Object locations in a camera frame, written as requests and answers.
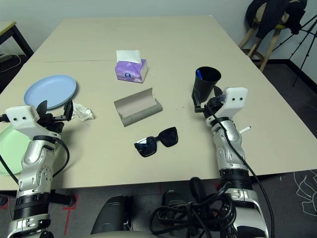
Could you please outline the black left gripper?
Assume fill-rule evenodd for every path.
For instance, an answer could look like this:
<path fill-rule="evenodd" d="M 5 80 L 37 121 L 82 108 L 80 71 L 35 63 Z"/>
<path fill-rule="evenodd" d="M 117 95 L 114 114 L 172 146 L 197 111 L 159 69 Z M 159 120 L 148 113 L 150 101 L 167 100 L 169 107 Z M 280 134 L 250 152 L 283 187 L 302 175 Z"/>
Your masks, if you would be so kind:
<path fill-rule="evenodd" d="M 64 127 L 63 121 L 70 121 L 73 114 L 73 102 L 69 99 L 64 104 L 64 114 L 63 116 L 54 117 L 52 114 L 47 114 L 47 100 L 41 102 L 36 111 L 40 116 L 40 119 L 37 121 L 37 124 L 46 128 L 47 130 L 55 133 L 61 133 Z"/>

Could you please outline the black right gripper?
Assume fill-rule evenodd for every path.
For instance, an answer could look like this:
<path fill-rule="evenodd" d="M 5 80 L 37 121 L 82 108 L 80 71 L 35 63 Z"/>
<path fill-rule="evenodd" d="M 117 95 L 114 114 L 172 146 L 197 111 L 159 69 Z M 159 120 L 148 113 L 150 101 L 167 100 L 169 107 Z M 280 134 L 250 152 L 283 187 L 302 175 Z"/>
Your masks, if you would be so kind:
<path fill-rule="evenodd" d="M 214 87 L 215 97 L 210 98 L 208 102 L 201 108 L 199 93 L 196 90 L 196 88 L 193 87 L 192 99 L 194 103 L 195 113 L 203 113 L 206 119 L 215 115 L 215 113 L 218 112 L 220 108 L 223 106 L 223 103 L 221 102 L 222 94 L 223 94 L 222 90 L 219 87 L 215 86 Z"/>

